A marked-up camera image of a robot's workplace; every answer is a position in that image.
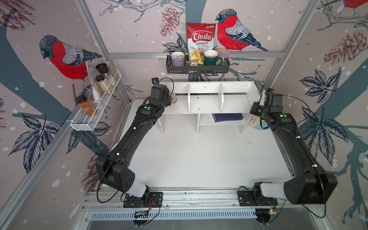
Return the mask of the white wooden bookshelf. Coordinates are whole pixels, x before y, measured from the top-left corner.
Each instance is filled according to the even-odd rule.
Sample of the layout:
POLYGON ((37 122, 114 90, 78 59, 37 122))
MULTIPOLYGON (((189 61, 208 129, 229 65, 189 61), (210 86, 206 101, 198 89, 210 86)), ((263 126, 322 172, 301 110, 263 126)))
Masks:
POLYGON ((201 126, 237 126, 240 133, 252 117, 251 106, 260 99, 260 93, 253 81, 191 81, 175 82, 166 85, 176 103, 165 108, 159 119, 161 132, 164 133, 166 115, 191 115, 195 118, 195 131, 201 126), (215 122, 214 114, 242 114, 242 120, 215 122))

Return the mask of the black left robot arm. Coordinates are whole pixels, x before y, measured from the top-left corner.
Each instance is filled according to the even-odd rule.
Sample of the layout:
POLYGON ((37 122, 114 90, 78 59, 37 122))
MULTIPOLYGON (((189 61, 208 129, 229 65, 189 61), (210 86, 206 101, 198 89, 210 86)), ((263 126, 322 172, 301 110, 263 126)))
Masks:
POLYGON ((146 197, 147 185, 135 179, 135 173, 128 167, 135 151, 148 131, 162 116, 165 107, 170 106, 170 92, 166 85, 154 84, 148 97, 136 111, 131 126, 118 144, 106 157, 100 156, 95 162, 99 185, 105 184, 124 194, 137 198, 146 197))

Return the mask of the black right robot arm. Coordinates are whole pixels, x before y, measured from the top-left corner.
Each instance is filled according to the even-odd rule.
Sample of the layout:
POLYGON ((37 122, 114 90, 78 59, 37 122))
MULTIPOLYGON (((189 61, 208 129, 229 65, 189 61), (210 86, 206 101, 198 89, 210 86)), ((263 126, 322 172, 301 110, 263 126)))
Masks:
POLYGON ((268 124, 293 177, 284 183, 255 183, 253 191, 258 196, 287 200, 296 205, 325 204, 337 186, 337 179, 313 158, 298 133, 295 119, 283 113, 282 98, 282 94, 268 88, 262 98, 253 103, 251 114, 268 124))

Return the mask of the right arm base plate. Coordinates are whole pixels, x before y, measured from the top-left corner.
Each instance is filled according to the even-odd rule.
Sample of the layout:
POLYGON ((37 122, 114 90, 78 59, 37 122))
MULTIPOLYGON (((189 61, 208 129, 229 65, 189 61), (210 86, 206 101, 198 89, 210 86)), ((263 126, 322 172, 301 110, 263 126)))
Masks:
POLYGON ((237 191, 237 196, 241 207, 278 206, 278 201, 275 198, 254 195, 252 191, 239 190, 237 191))

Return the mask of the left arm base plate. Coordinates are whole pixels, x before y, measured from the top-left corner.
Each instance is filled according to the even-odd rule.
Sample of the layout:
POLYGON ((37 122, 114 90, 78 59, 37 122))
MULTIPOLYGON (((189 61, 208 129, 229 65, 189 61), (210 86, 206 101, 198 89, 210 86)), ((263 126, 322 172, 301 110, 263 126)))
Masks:
POLYGON ((148 192, 143 197, 134 197, 126 195, 124 199, 124 208, 161 208, 163 192, 148 192))

